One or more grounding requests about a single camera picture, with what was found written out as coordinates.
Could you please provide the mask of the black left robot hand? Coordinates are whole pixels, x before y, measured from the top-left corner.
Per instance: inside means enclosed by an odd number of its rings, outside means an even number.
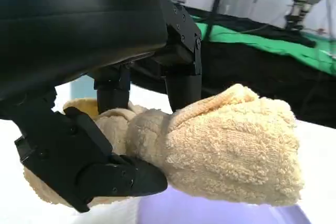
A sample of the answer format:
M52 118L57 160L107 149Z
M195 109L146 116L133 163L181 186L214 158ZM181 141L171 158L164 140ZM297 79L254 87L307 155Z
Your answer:
M164 174L118 155L76 108L54 112L56 86L92 76L98 111L125 108L130 63L157 62L170 105L201 98L201 32L172 0L1 0L1 118L22 135L24 167L78 212L99 196L147 196Z

